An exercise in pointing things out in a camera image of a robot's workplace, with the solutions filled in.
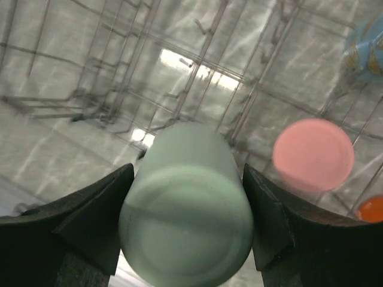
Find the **wire rack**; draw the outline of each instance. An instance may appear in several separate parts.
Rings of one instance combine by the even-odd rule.
[[[241,26],[241,21],[243,22],[244,13],[251,1],[243,0],[234,4],[234,1],[217,0],[212,1],[213,4],[207,4],[206,6],[210,7],[210,13],[214,16],[209,19],[206,17],[194,19],[192,29],[197,31],[194,34],[198,35],[199,39],[194,46],[190,43],[187,45],[174,41],[171,37],[164,37],[156,32],[161,30],[156,22],[159,15],[167,14],[168,17],[173,17],[172,13],[177,12],[171,10],[172,5],[175,5],[172,1],[39,0],[38,2],[42,11],[38,11],[38,16],[31,16],[34,19],[39,17],[39,22],[35,33],[31,36],[32,41],[28,42],[28,45],[17,45],[17,41],[12,41],[12,37],[16,30],[16,23],[20,21],[22,14],[25,15],[28,9],[32,14],[31,6],[28,6],[27,1],[22,0],[12,0],[4,4],[8,5],[8,8],[4,9],[6,13],[4,12],[3,17],[6,20],[2,20],[4,25],[0,43],[2,47],[0,67],[3,68],[2,80],[5,86],[1,100],[30,119],[42,121],[67,118],[68,124],[73,125],[78,121],[85,121],[137,149],[146,149],[158,131],[177,121],[201,121],[212,125],[216,132],[224,135],[233,148],[240,169],[248,162],[273,178],[278,184],[280,184],[278,178],[271,172],[270,156],[258,151],[257,148],[249,148],[244,135],[247,131],[244,126],[248,125],[250,118],[258,116],[254,115],[254,107],[259,105],[261,98],[272,99],[290,106],[297,113],[304,115],[303,117],[321,117],[338,124],[349,133],[354,145],[361,138],[374,142],[383,140],[383,129],[378,131],[375,129],[372,132],[368,129],[370,122],[375,121],[377,115],[383,111],[381,97],[373,103],[373,106],[369,102],[369,115],[363,119],[363,123],[360,120],[357,123],[347,120],[369,87],[355,84],[352,75],[348,75],[343,68],[337,82],[333,85],[332,92],[320,108],[318,105],[299,100],[268,84],[268,76],[279,59],[292,27],[302,13],[343,27],[344,33],[322,28],[323,33],[338,38],[344,39],[348,29],[354,26],[351,22],[329,17],[326,13],[310,8],[304,0],[275,2],[259,0],[259,7],[269,12],[265,14],[266,18],[263,19],[265,25],[258,31],[257,39],[249,49],[251,51],[247,53],[247,60],[241,69],[234,69],[232,65],[223,62],[225,62],[224,58],[232,38],[240,34],[238,31],[245,29],[243,24]],[[66,55],[72,54],[71,57],[49,53],[50,49],[46,44],[47,39],[59,33],[57,32],[59,27],[52,24],[52,19],[57,17],[57,13],[63,13],[63,10],[69,11],[66,15],[76,11],[73,17],[87,15],[86,17],[93,19],[91,25],[81,28],[85,29],[89,35],[92,34],[89,43],[85,45],[87,48],[81,50],[83,51],[81,53],[78,51],[79,47],[67,48]],[[221,36],[220,42],[217,42],[219,38],[217,34],[225,34],[225,37]],[[213,53],[211,52],[212,43],[220,47]],[[7,76],[6,62],[14,57],[15,52],[29,55],[25,62],[26,84],[23,83],[28,86],[28,92],[24,95],[20,95],[20,90],[15,91],[9,87],[13,84],[9,77],[4,80],[4,75]],[[154,55],[152,55],[154,62],[149,59],[150,54]],[[44,64],[41,62],[48,60],[50,64],[54,62],[55,65],[69,67],[69,73],[74,75],[71,84],[67,85],[71,87],[71,90],[64,91],[62,88],[58,96],[47,96],[49,93],[54,94],[52,90],[45,93],[41,91],[41,86],[36,84],[34,73],[44,69]],[[185,71],[187,76],[170,90],[158,89],[146,83],[142,77],[137,77],[138,74],[142,76],[155,70],[158,61],[162,65],[171,66],[172,71],[177,71],[173,72],[175,77],[177,75],[181,77],[180,75],[185,74]],[[158,74],[154,72],[154,74],[160,78],[160,72]],[[228,96],[219,114],[216,114],[212,121],[206,101],[213,101],[211,89],[217,87],[225,90]],[[341,106],[346,106],[347,110],[343,116],[333,117],[332,109],[337,105],[339,107],[339,103]],[[149,112],[143,117],[142,110]],[[201,110],[205,111],[203,117],[199,116]],[[135,133],[137,134],[137,131],[141,132],[140,139],[132,137]],[[360,201],[371,193],[371,189],[376,190],[377,185],[383,184],[380,180],[383,171],[382,157],[375,156],[363,165],[363,167],[366,166],[377,169],[362,188],[360,185],[355,186],[359,192],[352,203],[347,202],[345,190],[331,193],[331,200],[344,208],[341,213],[354,216],[355,208]],[[363,168],[356,170],[354,179],[361,172]],[[328,195],[323,194],[306,199],[320,205],[323,197],[326,196]]]

